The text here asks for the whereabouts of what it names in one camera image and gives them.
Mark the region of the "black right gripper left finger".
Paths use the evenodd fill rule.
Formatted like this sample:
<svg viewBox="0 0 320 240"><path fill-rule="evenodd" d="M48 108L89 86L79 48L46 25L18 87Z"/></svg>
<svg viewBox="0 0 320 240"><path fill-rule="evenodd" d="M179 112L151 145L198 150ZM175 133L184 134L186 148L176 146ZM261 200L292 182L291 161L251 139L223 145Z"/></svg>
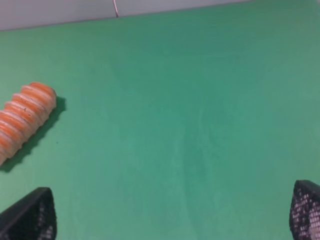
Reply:
<svg viewBox="0 0 320 240"><path fill-rule="evenodd" d="M38 187L0 213L2 240L54 240L57 215L53 192Z"/></svg>

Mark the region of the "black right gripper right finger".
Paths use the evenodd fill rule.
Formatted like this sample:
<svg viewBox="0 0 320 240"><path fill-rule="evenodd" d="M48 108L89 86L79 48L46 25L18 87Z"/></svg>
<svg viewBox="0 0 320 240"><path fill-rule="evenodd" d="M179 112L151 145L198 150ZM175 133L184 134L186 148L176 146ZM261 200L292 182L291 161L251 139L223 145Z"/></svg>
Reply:
<svg viewBox="0 0 320 240"><path fill-rule="evenodd" d="M289 228L295 240L320 240L320 186L310 180L294 184Z"/></svg>

